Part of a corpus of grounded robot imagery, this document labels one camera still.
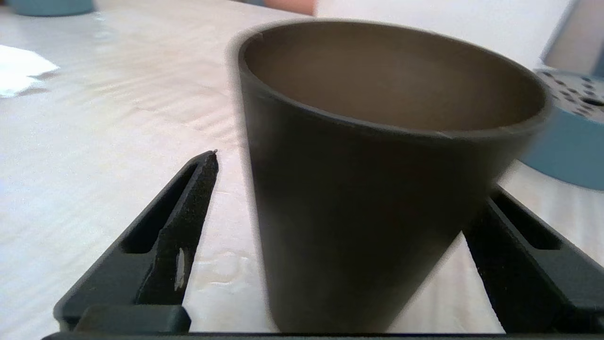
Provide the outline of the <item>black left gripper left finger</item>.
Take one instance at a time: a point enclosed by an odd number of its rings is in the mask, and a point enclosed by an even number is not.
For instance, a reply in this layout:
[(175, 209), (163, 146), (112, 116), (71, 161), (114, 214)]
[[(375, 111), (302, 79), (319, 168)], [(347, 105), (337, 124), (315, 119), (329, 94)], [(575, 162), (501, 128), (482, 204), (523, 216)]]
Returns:
[(218, 176), (216, 151), (190, 159), (59, 299), (61, 331), (188, 331), (183, 306)]

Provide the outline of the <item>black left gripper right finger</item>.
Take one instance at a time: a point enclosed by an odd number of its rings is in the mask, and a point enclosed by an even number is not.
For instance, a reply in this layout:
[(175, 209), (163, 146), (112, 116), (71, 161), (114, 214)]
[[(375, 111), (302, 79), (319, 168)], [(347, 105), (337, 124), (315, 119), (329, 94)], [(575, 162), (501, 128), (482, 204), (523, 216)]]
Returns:
[(602, 265), (503, 188), (464, 237), (506, 333), (603, 332)]

